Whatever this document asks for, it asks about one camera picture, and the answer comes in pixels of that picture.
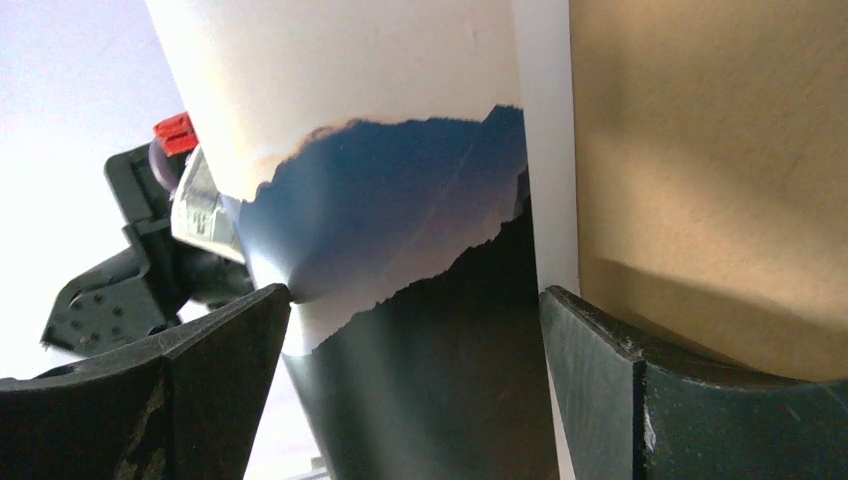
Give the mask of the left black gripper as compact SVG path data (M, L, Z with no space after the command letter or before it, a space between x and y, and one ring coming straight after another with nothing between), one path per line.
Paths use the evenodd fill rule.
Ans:
M173 237L172 202L149 153L143 144L106 161L129 245L60 290L44 345L81 357L102 354L180 325L189 301L215 310L253 291L244 265Z

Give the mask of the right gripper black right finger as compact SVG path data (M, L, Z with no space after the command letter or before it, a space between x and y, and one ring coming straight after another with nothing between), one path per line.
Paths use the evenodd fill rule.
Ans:
M843 479L847 384L710 359L569 291L540 319L579 479Z

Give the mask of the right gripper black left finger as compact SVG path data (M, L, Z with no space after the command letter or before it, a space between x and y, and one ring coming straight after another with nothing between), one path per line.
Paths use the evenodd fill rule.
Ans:
M5 479L240 479L289 320L281 284L28 380L1 382Z

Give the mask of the landscape photo print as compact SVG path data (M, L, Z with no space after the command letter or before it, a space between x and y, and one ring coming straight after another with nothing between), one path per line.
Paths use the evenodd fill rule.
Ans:
M510 1L151 1L334 479L569 479Z

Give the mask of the brown frame backing board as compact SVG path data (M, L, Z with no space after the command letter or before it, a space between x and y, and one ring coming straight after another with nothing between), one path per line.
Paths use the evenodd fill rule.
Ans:
M580 287L772 374L847 374L847 5L574 1Z

